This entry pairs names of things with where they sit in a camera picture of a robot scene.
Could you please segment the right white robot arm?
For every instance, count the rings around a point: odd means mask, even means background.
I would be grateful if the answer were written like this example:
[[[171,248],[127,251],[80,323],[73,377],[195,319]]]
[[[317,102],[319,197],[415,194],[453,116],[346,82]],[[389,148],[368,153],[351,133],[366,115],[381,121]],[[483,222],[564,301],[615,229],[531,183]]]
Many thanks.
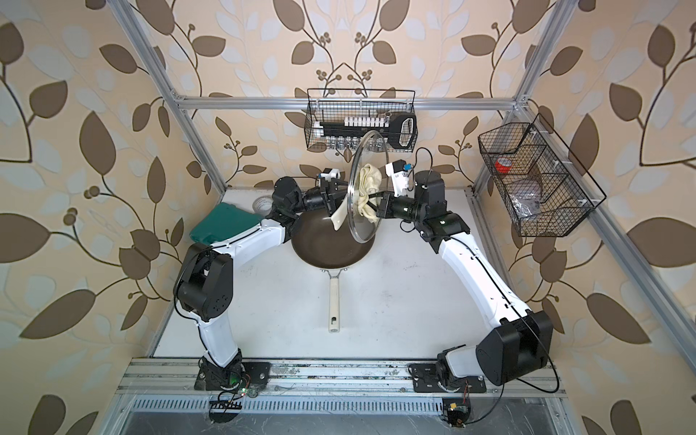
[[[403,190],[371,193],[369,207],[380,219],[413,224],[469,291],[489,328],[475,356],[492,384],[519,381],[542,393],[559,390],[558,370],[550,357],[554,327],[549,315],[533,312],[485,258],[463,218],[448,209],[438,173],[418,172],[412,197]]]

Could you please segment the yellow cleaning cloth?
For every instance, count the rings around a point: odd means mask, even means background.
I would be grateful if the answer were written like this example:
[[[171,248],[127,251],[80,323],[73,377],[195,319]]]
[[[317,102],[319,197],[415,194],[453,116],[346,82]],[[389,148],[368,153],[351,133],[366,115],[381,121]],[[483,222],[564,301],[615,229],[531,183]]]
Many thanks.
[[[376,224],[379,218],[373,208],[373,205],[376,205],[375,198],[370,198],[370,196],[380,191],[382,173],[375,166],[366,164],[360,168],[357,181],[357,212],[372,224]]]

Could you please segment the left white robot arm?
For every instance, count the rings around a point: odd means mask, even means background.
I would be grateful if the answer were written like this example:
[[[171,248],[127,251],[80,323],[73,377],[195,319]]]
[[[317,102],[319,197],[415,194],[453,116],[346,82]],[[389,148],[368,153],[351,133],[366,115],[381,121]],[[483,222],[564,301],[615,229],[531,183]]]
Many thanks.
[[[275,182],[270,212],[258,224],[215,245],[196,243],[188,249],[173,290],[174,307],[178,315],[196,323],[205,348],[199,375],[208,389],[235,392],[248,387],[250,377],[227,315],[234,271],[290,241],[304,213],[324,210],[333,215],[339,210],[347,183],[331,173],[317,180],[317,186],[302,191],[295,179],[282,177]]]

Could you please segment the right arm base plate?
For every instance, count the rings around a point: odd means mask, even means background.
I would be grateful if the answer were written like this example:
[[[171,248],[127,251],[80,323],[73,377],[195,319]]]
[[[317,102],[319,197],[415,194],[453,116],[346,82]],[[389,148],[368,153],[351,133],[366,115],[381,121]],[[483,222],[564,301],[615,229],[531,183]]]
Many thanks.
[[[482,376],[456,377],[442,362],[409,364],[408,373],[415,393],[485,393]]]

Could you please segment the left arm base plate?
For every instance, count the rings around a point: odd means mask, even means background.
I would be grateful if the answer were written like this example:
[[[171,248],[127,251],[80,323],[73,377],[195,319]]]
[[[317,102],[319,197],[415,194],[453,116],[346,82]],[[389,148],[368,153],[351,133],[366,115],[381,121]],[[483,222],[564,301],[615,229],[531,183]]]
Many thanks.
[[[270,368],[270,362],[232,362],[221,368],[207,358],[201,358],[194,389],[234,393],[248,388],[262,391],[270,380]]]

